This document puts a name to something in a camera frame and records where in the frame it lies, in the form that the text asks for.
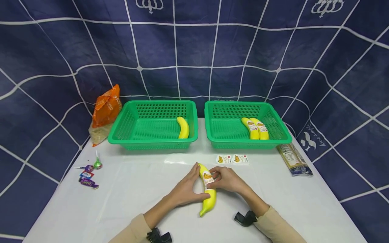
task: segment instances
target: orange plastic bag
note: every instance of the orange plastic bag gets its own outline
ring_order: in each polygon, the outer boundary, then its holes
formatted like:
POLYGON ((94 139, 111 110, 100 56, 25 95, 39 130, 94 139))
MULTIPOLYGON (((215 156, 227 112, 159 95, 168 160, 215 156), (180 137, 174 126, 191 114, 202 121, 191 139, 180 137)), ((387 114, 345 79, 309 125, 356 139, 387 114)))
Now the orange plastic bag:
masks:
POLYGON ((92 118, 93 128, 111 124, 116 120, 122 108, 119 96, 120 88, 116 84, 112 89, 97 98, 92 118))
POLYGON ((112 125, 122 109, 119 95, 120 88, 116 84, 112 89, 97 98, 92 123, 89 127, 93 146, 98 145, 108 137, 112 125))

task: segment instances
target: forearm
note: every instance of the forearm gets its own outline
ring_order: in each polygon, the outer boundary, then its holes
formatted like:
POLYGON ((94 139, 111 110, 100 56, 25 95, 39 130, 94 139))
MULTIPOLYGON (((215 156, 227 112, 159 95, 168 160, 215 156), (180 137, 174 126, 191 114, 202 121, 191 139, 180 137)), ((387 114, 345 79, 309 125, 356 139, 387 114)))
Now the forearm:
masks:
POLYGON ((158 223, 165 217, 165 215, 174 208, 175 204, 168 194, 144 214, 147 225, 150 227, 150 229, 155 228, 158 223))
POLYGON ((306 243, 278 212, 264 202, 250 187, 239 193, 257 217, 255 226, 273 243, 306 243))
POLYGON ((155 228, 162 218, 173 208, 175 208, 175 205, 172 203, 170 196, 165 196, 145 214, 136 216, 129 226, 124 228, 109 243, 148 242, 146 240, 147 233, 151 232, 151 229, 155 228))
POLYGON ((264 215, 270 208, 249 186, 238 192, 243 197, 256 217, 264 215))

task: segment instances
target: green basket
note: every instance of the green basket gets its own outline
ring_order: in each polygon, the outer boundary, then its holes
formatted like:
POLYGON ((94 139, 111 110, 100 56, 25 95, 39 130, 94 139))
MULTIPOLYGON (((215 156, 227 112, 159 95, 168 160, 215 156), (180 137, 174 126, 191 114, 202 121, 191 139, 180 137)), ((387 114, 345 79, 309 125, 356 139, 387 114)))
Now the green basket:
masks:
POLYGON ((193 101, 133 100, 117 116, 108 142, 128 150, 187 149, 197 138, 197 110, 193 101), (187 139, 178 139, 179 116, 189 124, 187 139))
POLYGON ((271 104, 245 101, 207 101, 207 137, 216 149, 272 149, 291 143, 292 136, 271 104), (242 117, 257 118, 268 129, 269 140, 250 140, 242 117))

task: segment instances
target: plastic package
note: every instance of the plastic package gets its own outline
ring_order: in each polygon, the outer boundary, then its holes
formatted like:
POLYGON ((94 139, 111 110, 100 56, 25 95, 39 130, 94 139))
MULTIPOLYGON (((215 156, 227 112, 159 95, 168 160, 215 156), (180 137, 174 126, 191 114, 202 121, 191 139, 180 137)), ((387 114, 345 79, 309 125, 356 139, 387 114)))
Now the plastic package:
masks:
POLYGON ((91 135, 91 140, 93 143, 93 146, 98 145, 99 143, 103 142, 109 135, 109 132, 111 131, 113 123, 102 126, 100 128, 93 128, 92 124, 89 127, 89 135, 91 135))
POLYGON ((88 130, 93 146, 98 145, 108 137, 112 125, 122 109, 119 96, 120 88, 116 84, 112 89, 97 98, 92 123, 88 130))
POLYGON ((313 175, 312 170, 293 144, 281 144, 277 146, 277 150, 280 152, 293 177, 313 175))

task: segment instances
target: beige sleeve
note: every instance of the beige sleeve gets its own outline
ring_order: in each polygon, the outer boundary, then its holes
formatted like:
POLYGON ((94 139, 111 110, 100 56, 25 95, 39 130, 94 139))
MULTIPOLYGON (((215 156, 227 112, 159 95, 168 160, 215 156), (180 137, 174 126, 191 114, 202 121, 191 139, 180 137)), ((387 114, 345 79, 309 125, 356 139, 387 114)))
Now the beige sleeve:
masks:
POLYGON ((151 229, 147 225, 143 214, 139 214, 131 220, 129 226, 125 227, 109 243, 149 243, 146 239, 148 232, 151 232, 151 229))
POLYGON ((272 206, 257 220, 255 226, 273 243, 307 243, 272 206))

